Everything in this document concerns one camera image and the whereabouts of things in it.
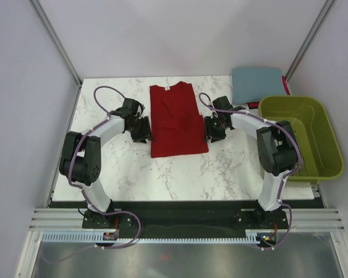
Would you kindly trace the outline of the red t-shirt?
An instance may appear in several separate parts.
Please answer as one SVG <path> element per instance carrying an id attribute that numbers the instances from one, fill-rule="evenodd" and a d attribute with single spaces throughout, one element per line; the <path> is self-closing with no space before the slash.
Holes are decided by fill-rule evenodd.
<path id="1" fill-rule="evenodd" d="M 152 158 L 208 152 L 204 118 L 192 84 L 180 81 L 169 87 L 150 86 L 150 108 Z"/>

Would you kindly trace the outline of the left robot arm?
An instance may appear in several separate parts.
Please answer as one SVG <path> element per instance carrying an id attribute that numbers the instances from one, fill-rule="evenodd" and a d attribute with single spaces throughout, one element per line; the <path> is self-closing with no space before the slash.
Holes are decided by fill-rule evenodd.
<path id="1" fill-rule="evenodd" d="M 64 139 L 59 172 L 71 187 L 78 188 L 86 200 L 84 229 L 113 228 L 116 222 L 114 203 L 99 178 L 102 170 L 102 147 L 113 137 L 128 132 L 133 142 L 152 141 L 150 122 L 143 116 L 144 106 L 126 98 L 121 107 L 110 111 L 95 127 L 69 131 Z"/>

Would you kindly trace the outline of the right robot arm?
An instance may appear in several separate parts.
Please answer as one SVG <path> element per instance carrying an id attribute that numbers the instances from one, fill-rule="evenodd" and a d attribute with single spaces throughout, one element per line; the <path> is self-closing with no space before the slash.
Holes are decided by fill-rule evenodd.
<path id="1" fill-rule="evenodd" d="M 264 170 L 256 207 L 252 211 L 238 211 L 237 224 L 246 229 L 288 227 L 282 191 L 288 177 L 302 164 L 291 124 L 286 120 L 273 122 L 244 107 L 234 107 L 226 96 L 213 100 L 208 108 L 212 116 L 205 117 L 205 139 L 210 142 L 224 140 L 228 129 L 247 133 L 256 140 L 259 164 Z"/>

